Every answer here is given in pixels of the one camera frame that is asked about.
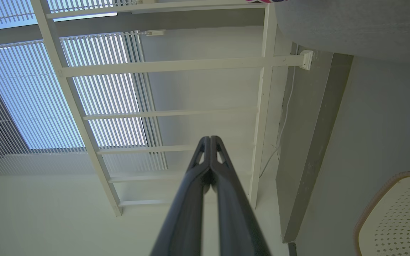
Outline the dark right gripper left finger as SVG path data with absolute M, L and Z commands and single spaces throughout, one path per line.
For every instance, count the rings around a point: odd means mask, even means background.
M 210 188 L 210 137 L 200 139 L 151 250 L 152 256 L 200 256 L 204 195 Z

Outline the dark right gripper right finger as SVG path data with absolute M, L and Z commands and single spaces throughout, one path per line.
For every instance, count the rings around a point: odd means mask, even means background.
M 222 256 L 270 256 L 270 250 L 222 139 L 210 138 Z

